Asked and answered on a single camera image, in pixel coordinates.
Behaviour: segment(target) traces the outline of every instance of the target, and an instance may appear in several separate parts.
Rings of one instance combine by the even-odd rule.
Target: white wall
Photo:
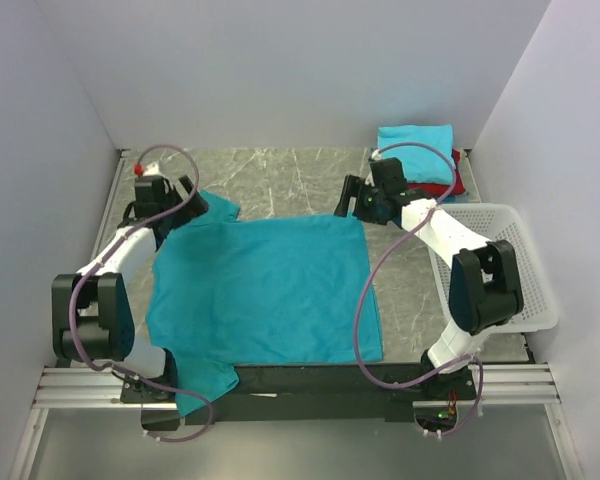
[[[533,337],[588,478],[600,478],[600,2],[553,0],[472,153],[483,197],[518,208],[562,306]]]
[[[50,285],[87,260],[115,150],[33,0],[0,0],[0,479],[53,360]]]
[[[38,0],[118,147],[473,146],[548,0]]]

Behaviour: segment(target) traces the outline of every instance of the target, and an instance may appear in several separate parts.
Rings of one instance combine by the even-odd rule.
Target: white plastic basket
[[[538,254],[531,242],[518,212],[507,205],[493,203],[446,204],[442,208],[463,225],[491,240],[508,240],[516,251],[520,283],[524,298],[522,312],[496,333],[522,333],[547,330],[558,323],[558,308],[540,265]],[[438,295],[447,322],[449,312],[449,267],[429,249],[431,265],[438,287]]]

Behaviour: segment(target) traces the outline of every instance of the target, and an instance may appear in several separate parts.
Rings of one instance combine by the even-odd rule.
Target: folded teal cloth
[[[378,148],[388,147],[400,142],[419,142],[440,150],[451,158],[453,147],[453,128],[451,125],[440,127],[380,127],[378,129]],[[435,153],[421,147],[396,147],[383,154],[384,158],[396,157],[402,162],[402,171],[409,183],[438,183],[451,185],[453,179],[449,166]]]
[[[203,196],[209,212],[173,231],[157,255],[147,314],[180,385],[214,400],[237,384],[236,364],[354,361],[353,316],[369,274],[361,223],[333,215],[240,222],[237,205]],[[360,347],[365,360],[382,359],[373,294]],[[176,404],[182,415],[202,406],[184,395]]]

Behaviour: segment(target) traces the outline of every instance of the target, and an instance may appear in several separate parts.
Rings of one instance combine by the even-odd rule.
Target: gray marble surface
[[[366,176],[368,150],[352,148],[215,149],[190,150],[200,169],[200,186],[236,202],[240,220],[332,213],[346,174]],[[132,161],[138,152],[125,152],[122,170],[105,219],[99,247],[112,238],[122,212],[133,199]],[[156,151],[146,162],[162,159],[174,178],[193,176],[186,159],[170,151]],[[466,158],[460,173],[468,201],[480,197]],[[380,255],[403,233],[397,227],[365,224],[369,257]],[[153,289],[147,261],[128,286],[137,330],[147,334],[144,317]],[[445,326],[426,245],[414,239],[380,269],[374,282],[380,309],[385,362],[417,362]],[[527,361],[522,335],[493,335],[485,344],[485,361]]]

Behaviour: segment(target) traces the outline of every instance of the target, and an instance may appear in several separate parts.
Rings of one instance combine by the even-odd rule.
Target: black base bar
[[[422,375],[421,363],[368,366],[387,383],[403,383]],[[438,375],[422,385],[401,391],[385,390],[364,377],[357,365],[250,366],[236,367],[240,383],[213,402],[215,422],[266,420],[317,420],[383,418],[387,422],[413,422],[413,402],[447,400],[455,389],[458,400],[475,399],[473,377],[468,368]],[[137,403],[123,389],[123,403]],[[148,431],[174,431],[180,425],[174,410],[144,410],[142,425]],[[204,408],[185,419],[201,425]]]

